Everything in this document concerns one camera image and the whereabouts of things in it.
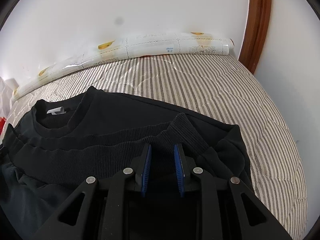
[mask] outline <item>striped mattress cover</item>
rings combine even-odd
[[[295,141],[268,94],[233,56],[144,56],[89,67],[18,99],[4,131],[8,123],[15,126],[37,100],[61,101],[83,93],[91,85],[106,92],[161,100],[238,124],[251,161],[256,196],[294,240],[301,239],[307,193]]]

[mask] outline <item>black sweatshirt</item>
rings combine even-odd
[[[60,106],[65,114],[46,114]],[[151,189],[162,177],[169,178],[168,185],[176,185],[176,177],[171,176],[175,174],[176,143],[182,143],[186,155],[213,176],[238,176],[252,188],[250,162],[237,125],[161,101],[90,87],[64,101],[39,100],[16,129],[8,126],[3,145],[9,159],[0,174],[4,178],[0,188],[7,194],[0,195],[0,205],[6,214],[16,205],[9,220],[28,239],[71,189],[88,176],[102,179],[127,167],[132,158],[141,155],[146,142],[153,152]],[[26,179],[38,182],[25,185]],[[41,194],[36,184],[42,185]],[[23,201],[28,206],[22,211],[17,207]]]

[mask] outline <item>white plastic bag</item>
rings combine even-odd
[[[0,118],[7,118],[10,112],[10,98],[12,95],[12,89],[4,82],[0,77]]]

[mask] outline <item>yellow lemon print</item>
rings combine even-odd
[[[45,69],[41,70],[41,71],[39,72],[39,76],[41,76],[41,75],[46,71],[46,69],[47,69],[47,67],[46,67]]]
[[[110,41],[110,42],[101,44],[101,45],[98,46],[98,49],[105,49],[105,48],[109,47],[113,42],[114,41]]]

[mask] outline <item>mattress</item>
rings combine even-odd
[[[270,97],[233,56],[144,56],[89,67],[18,99],[4,131],[8,123],[15,126],[37,100],[61,101],[91,85],[106,92],[161,100],[224,123],[238,124],[251,161],[255,195],[294,240],[301,239],[307,193],[295,141]]]

